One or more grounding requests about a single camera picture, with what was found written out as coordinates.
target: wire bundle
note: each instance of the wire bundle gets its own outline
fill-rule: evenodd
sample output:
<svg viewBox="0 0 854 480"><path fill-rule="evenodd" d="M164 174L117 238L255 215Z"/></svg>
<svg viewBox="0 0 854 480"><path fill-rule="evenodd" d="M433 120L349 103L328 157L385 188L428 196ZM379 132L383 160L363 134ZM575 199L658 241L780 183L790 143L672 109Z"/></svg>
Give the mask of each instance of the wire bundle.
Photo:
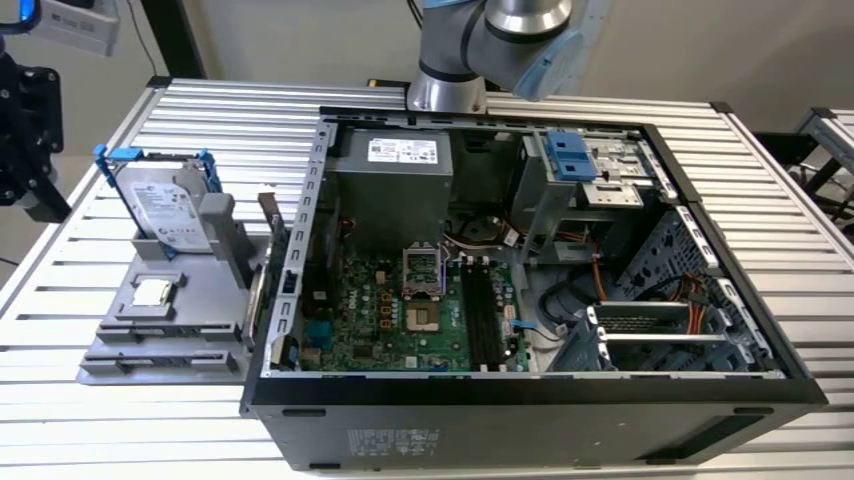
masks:
<svg viewBox="0 0 854 480"><path fill-rule="evenodd" d="M691 293L703 294L706 292L706 285L703 284L703 281L696 276L686 273L680 277L679 288L676 288L676 291L672 292L672 295L670 296L668 300L671 302L679 301L682 296L687 293L686 290L688 289L688 285ZM699 335L703 318L706 317L706 309L706 305L700 306L696 302L688 299L688 329L686 332L688 335Z"/></svg>

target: sticker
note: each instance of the sticker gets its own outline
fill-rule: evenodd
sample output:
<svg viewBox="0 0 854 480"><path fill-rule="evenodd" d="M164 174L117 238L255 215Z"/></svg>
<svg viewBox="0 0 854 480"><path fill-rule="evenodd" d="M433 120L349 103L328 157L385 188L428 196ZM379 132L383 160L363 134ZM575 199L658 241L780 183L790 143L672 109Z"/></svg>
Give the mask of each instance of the sticker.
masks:
<svg viewBox="0 0 854 480"><path fill-rule="evenodd" d="M368 146L368 162L439 163L435 140L375 138Z"/></svg>
<svg viewBox="0 0 854 480"><path fill-rule="evenodd" d="M432 456L439 445L439 429L351 429L347 437L355 457Z"/></svg>
<svg viewBox="0 0 854 480"><path fill-rule="evenodd" d="M173 183L131 183L136 206L157 240L175 250L211 248L187 190Z"/></svg>
<svg viewBox="0 0 854 480"><path fill-rule="evenodd" d="M519 232L513 228L507 230L507 235L504 235L504 245L508 247L513 247L516 245L516 241L519 240Z"/></svg>

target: aluminum extrusion table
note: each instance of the aluminum extrusion table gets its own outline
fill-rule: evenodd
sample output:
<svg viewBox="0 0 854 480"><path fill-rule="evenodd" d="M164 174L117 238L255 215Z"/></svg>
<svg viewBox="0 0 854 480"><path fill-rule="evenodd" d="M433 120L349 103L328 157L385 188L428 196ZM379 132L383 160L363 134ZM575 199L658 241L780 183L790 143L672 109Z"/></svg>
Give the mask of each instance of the aluminum extrusion table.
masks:
<svg viewBox="0 0 854 480"><path fill-rule="evenodd" d="M211 149L237 219L264 231L253 199L273 191L284 214L293 213L320 105L397 109L403 92L175 80L145 90L109 146ZM355 476L852 478L854 247L742 122L703 103L552 97L531 104L491 94L488 106L496 115L659 127L830 406L698 467ZM260 422L239 418L241 387L74 383L133 258L133 224L93 168L69 203L68 222L48 226L0 292L0 478L304 478L280 459Z"/></svg>

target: cable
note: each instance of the cable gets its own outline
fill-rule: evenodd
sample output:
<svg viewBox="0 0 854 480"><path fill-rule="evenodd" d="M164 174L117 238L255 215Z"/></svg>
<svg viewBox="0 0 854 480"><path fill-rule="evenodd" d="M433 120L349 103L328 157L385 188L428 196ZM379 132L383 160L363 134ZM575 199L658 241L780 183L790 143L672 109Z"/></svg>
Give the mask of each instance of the cable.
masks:
<svg viewBox="0 0 854 480"><path fill-rule="evenodd" d="M521 328L521 330L524 330L525 332L533 332L535 334L537 334L540 337L543 337L550 342L555 342L556 343L556 342L560 341L559 338L550 337L543 332L540 332L536 328Z"/></svg>
<svg viewBox="0 0 854 480"><path fill-rule="evenodd" d="M465 250L488 250L489 248L497 248L500 246L503 246L503 243L473 243L473 244L468 244L464 243L459 240L456 240L451 234L448 234L447 232L444 233L444 238L448 242L451 242L453 245L456 245L459 248L465 249Z"/></svg>
<svg viewBox="0 0 854 480"><path fill-rule="evenodd" d="M136 38L139 38L139 44L143 46L143 51L145 52L145 57L148 57L148 63L151 63L151 71L157 76L157 67L155 66L155 59L151 57L151 52L148 51L148 45L145 45L145 40L143 40L143 33L139 31L139 23L136 22L136 12L133 11L133 3L131 0L127 0L128 8L131 9L131 22L133 23L133 30L136 30Z"/></svg>
<svg viewBox="0 0 854 480"><path fill-rule="evenodd" d="M839 219L839 217L844 213L844 209L848 208L848 205L851 204L851 200L854 200L854 189L851 189L851 193L848 193L848 196L844 199L844 202L839 204L836 211L832 213L832 216L830 217L831 222L835 222Z"/></svg>
<svg viewBox="0 0 854 480"><path fill-rule="evenodd" d="M647 288L644 291L642 291L638 294L638 296L635 297L634 301L636 302L636 301L640 301L640 300L648 300L655 292L658 292L662 288L664 288L667 285L670 285L676 280L682 280L682 278L683 278L682 275L676 275L676 276L666 278L664 280L658 282L655 285L652 285L650 288Z"/></svg>
<svg viewBox="0 0 854 480"><path fill-rule="evenodd" d="M420 30L424 24L424 16L421 15L421 12L417 10L417 5L415 5L415 0L405 0L405 4L409 7L409 12L412 13L412 19L415 20L415 24L417 25L417 28Z"/></svg>
<svg viewBox="0 0 854 480"><path fill-rule="evenodd" d="M604 288L602 288L602 274L599 273L599 244L598 243L592 253L592 280L596 286L596 295L599 297L599 301L604 302L607 301L608 296L604 293Z"/></svg>
<svg viewBox="0 0 854 480"><path fill-rule="evenodd" d="M818 167L814 167L812 165L807 164L807 163L802 163L798 165L798 168L800 169L800 173L802 173L802 180L803 180L803 185L806 185L807 182L807 178L806 178L806 173L803 172L804 170L808 170L812 173L818 173L818 171L820 170ZM827 183L834 184L836 187L839 187L843 190L847 190L848 187L846 187L842 182L839 182L839 180L835 177L830 177L827 179Z"/></svg>
<svg viewBox="0 0 854 480"><path fill-rule="evenodd" d="M576 274L586 271L588 267L590 265L586 264L579 265L568 270L566 279L548 287L536 300L536 312L539 313L540 317L548 320L554 325L567 325L575 323L575 320L555 316L548 311L548 298L558 292L560 292L560 290L563 290L564 288L568 289L578 300L587 305L596 303L595 298L590 297L584 292L579 291L572 285L572 283L575 282Z"/></svg>

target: black bracket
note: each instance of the black bracket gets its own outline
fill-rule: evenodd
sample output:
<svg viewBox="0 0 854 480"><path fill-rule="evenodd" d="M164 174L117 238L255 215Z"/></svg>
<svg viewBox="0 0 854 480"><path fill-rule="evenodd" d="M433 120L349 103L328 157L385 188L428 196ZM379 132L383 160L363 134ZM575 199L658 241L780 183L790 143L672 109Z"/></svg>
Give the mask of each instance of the black bracket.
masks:
<svg viewBox="0 0 854 480"><path fill-rule="evenodd" d="M20 204L38 222L70 213L52 181L50 154L62 148L58 73L0 55L0 206Z"/></svg>

